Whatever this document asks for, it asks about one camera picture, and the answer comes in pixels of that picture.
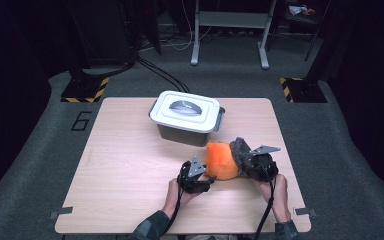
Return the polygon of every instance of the table top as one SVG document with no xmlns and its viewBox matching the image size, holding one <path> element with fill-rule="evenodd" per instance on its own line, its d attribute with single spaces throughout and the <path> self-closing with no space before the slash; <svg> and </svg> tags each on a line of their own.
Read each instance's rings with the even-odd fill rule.
<svg viewBox="0 0 384 240">
<path fill-rule="evenodd" d="M 156 98 L 106 98 L 99 110 L 63 207 L 58 233 L 131 233 L 164 205 L 169 180 L 193 156 L 202 162 L 206 148 L 162 139 L 148 112 Z M 311 228 L 308 215 L 293 208 L 305 204 L 270 100 L 217 98 L 226 109 L 219 132 L 210 142 L 242 137 L 255 149 L 271 153 L 279 173 L 288 179 L 288 205 L 299 232 Z M 179 211 L 168 234 L 254 233 L 266 209 L 261 193 L 247 178 L 216 181 L 208 192 Z M 274 232 L 271 212 L 262 231 Z"/>
</svg>

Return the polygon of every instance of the container lid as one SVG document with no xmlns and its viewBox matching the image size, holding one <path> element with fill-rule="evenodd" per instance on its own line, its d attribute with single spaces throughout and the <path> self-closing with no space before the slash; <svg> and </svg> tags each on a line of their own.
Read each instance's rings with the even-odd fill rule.
<svg viewBox="0 0 384 240">
<path fill-rule="evenodd" d="M 160 94 L 149 116 L 160 125 L 209 133 L 216 127 L 219 111 L 220 104 L 216 99 L 165 91 Z"/>
</svg>

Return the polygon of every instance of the gray carpet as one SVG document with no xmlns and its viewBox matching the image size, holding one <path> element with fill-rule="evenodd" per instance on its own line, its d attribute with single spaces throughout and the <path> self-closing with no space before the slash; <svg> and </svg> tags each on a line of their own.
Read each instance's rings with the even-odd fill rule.
<svg viewBox="0 0 384 240">
<path fill-rule="evenodd" d="M 208 97 L 258 97 L 272 101 L 306 206 L 315 209 L 312 229 L 303 239 L 384 239 L 384 183 L 372 172 L 348 135 L 335 97 L 320 86 L 328 103 L 288 103 L 280 77 L 304 77 L 309 42 L 279 36 L 262 70 L 256 38 L 213 39 L 203 43 L 198 66 L 190 65 L 192 46 L 163 47 L 140 56 L 177 77 L 194 94 Z M 113 69 L 95 69 L 106 72 Z M 97 103 L 62 103 L 70 80 L 61 73 L 49 81 L 52 96 L 34 132 L 0 182 L 0 239 L 61 239 L 49 213 L 59 209 L 74 176 L 102 99 Z M 157 97 L 176 90 L 135 64 L 113 76 L 103 97 Z M 85 131 L 70 131 L 81 111 L 90 119 Z M 268 239 L 272 235 L 261 235 Z M 66 239 L 121 239 L 116 235 L 69 235 Z"/>
</svg>

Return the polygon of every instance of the white plastic container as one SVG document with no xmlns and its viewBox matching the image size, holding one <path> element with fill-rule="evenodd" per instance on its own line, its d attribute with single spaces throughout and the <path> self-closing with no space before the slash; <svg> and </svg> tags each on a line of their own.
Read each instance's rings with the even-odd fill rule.
<svg viewBox="0 0 384 240">
<path fill-rule="evenodd" d="M 162 138 L 203 147 L 209 134 L 220 129 L 224 113 L 216 99 L 165 91 L 151 107 L 149 117 L 157 123 Z"/>
</svg>

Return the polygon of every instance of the black speaker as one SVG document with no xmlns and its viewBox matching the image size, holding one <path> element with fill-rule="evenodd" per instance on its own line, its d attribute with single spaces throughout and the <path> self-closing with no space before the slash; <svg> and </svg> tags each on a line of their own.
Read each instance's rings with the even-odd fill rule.
<svg viewBox="0 0 384 240">
<path fill-rule="evenodd" d="M 67 0 L 91 67 L 121 66 L 138 50 L 134 0 Z"/>
</svg>

